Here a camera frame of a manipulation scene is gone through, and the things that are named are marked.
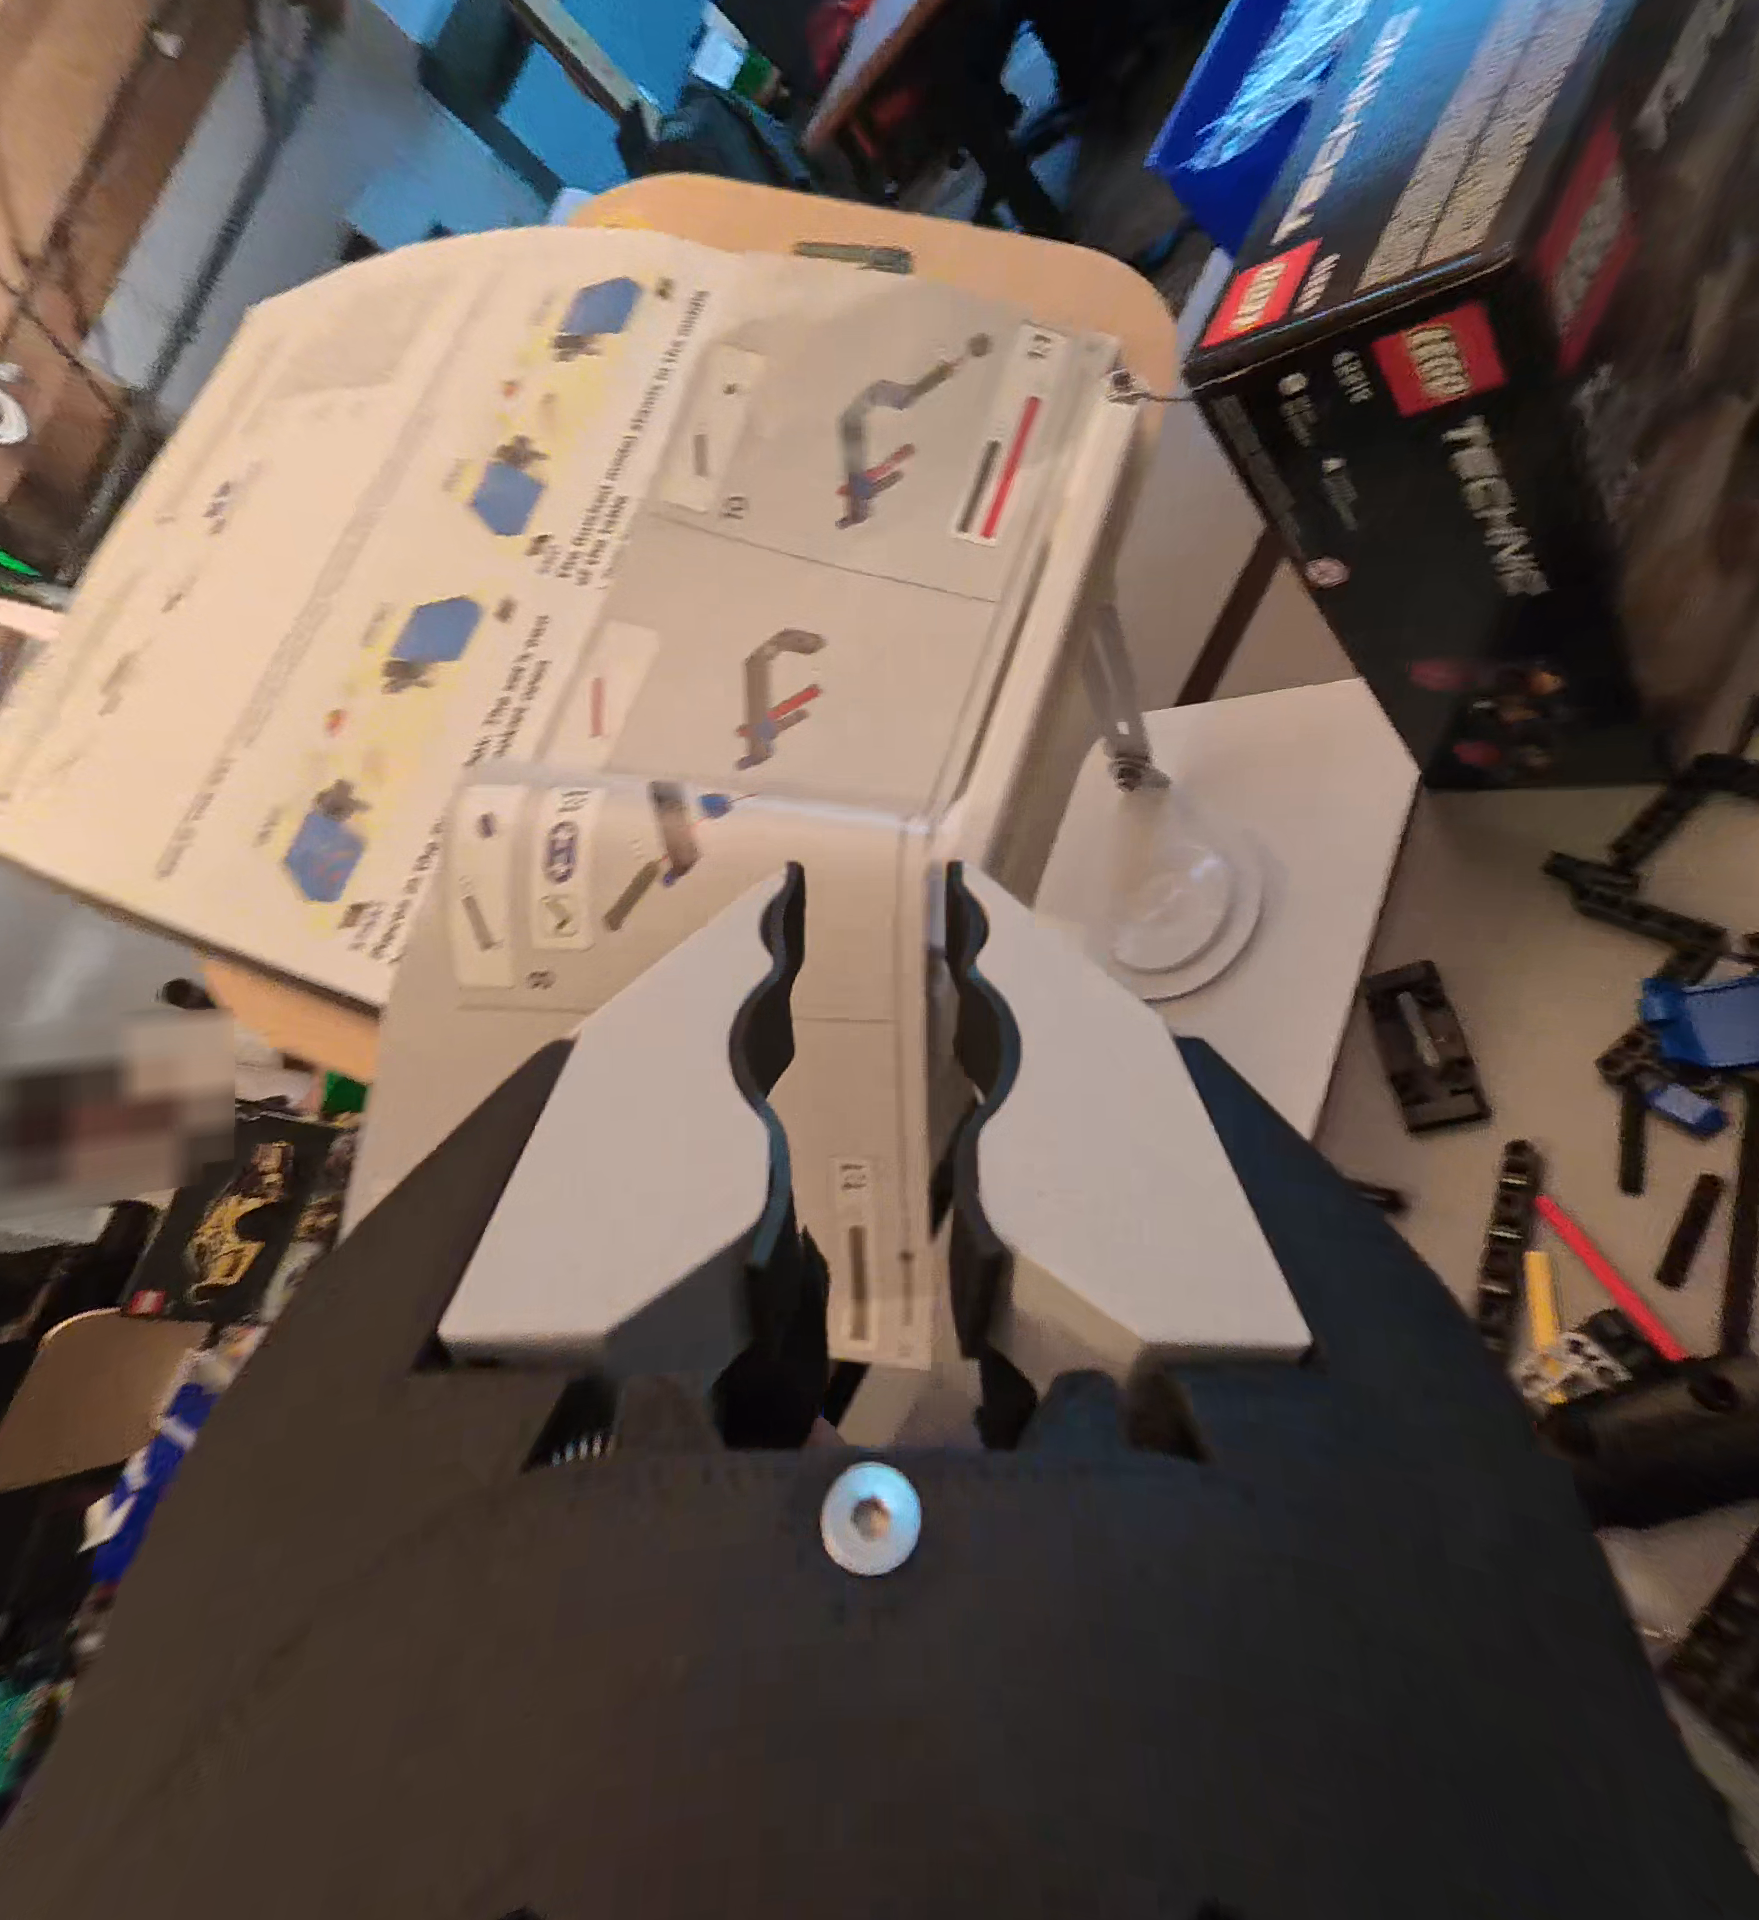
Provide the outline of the blue angled panel piece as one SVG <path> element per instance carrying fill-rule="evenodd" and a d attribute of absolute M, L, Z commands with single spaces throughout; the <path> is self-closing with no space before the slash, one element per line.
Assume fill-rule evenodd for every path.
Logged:
<path fill-rule="evenodd" d="M 1759 973 L 1699 986 L 1647 979 L 1638 1019 L 1670 1062 L 1759 1070 Z"/>

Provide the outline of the cardboard box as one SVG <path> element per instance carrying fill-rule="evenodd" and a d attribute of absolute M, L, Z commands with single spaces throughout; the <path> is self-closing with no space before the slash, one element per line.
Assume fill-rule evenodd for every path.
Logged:
<path fill-rule="evenodd" d="M 0 1423 L 0 1496 L 98 1474 L 137 1452 L 210 1328 L 89 1310 L 60 1322 Z"/>

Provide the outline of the light grey connector piece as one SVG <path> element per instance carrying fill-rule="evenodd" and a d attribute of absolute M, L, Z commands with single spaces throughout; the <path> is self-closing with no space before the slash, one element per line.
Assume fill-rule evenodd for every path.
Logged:
<path fill-rule="evenodd" d="M 1528 1347 L 1515 1365 L 1515 1385 L 1532 1415 L 1544 1418 L 1552 1407 L 1625 1389 L 1641 1374 L 1636 1332 L 1614 1313 L 1596 1313 L 1544 1347 Z"/>

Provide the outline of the black cylinder piece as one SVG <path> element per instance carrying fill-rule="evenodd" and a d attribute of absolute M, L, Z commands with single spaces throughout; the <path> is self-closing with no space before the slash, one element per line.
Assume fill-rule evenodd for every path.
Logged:
<path fill-rule="evenodd" d="M 1689 1358 L 1552 1407 L 1536 1433 L 1598 1527 L 1759 1501 L 1759 1358 Z"/>

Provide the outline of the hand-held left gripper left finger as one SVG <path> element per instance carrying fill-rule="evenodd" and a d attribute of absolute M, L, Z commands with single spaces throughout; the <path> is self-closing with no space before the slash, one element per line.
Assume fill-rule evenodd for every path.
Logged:
<path fill-rule="evenodd" d="M 449 1357 L 715 1378 L 824 1345 L 772 1103 L 807 899 L 781 864 L 583 1022 L 437 1324 Z"/>

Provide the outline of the dark printed toy box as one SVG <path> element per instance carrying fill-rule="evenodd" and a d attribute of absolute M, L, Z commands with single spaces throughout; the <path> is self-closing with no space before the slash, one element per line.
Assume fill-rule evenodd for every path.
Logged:
<path fill-rule="evenodd" d="M 1431 785 L 1656 779 L 1759 603 L 1759 2 L 1277 4 L 1184 365 Z"/>

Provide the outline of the instruction booklet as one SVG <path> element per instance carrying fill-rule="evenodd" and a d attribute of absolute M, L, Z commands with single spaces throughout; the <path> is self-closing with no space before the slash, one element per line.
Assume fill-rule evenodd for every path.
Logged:
<path fill-rule="evenodd" d="M 754 881 L 835 1357 L 934 1358 L 926 986 L 1133 450 L 1117 343 L 516 227 L 252 312 L 0 707 L 0 863 L 382 1019 L 388 1154 Z"/>

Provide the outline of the black rectangular frame piece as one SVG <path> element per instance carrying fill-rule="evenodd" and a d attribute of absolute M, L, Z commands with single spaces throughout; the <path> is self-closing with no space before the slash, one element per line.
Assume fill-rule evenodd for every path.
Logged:
<path fill-rule="evenodd" d="M 1379 1065 L 1409 1134 L 1441 1134 L 1493 1120 L 1467 1029 L 1433 961 L 1363 979 Z"/>

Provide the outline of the dark toy box gold print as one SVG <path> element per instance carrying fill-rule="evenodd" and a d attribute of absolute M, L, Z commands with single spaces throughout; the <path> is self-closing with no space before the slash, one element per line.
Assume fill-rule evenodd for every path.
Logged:
<path fill-rule="evenodd" d="M 121 1310 L 210 1329 L 268 1328 L 336 1245 L 358 1145 L 358 1115 L 241 1105 L 230 1159 L 171 1194 Z"/>

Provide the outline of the red axle rod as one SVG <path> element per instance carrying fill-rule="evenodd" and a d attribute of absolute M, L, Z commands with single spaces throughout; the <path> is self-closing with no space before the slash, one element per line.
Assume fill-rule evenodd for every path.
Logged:
<path fill-rule="evenodd" d="M 1538 1223 L 1561 1242 L 1576 1263 L 1609 1298 L 1627 1324 L 1669 1365 L 1690 1357 L 1685 1343 L 1658 1318 L 1651 1302 L 1619 1273 L 1588 1229 L 1547 1193 L 1534 1198 Z"/>

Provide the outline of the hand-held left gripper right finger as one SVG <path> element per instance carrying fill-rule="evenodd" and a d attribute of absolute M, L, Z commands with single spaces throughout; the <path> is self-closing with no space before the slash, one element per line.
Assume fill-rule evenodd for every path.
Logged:
<path fill-rule="evenodd" d="M 1166 1023 L 970 863 L 943 875 L 962 1357 L 1024 1378 L 1298 1361 L 1305 1318 Z"/>

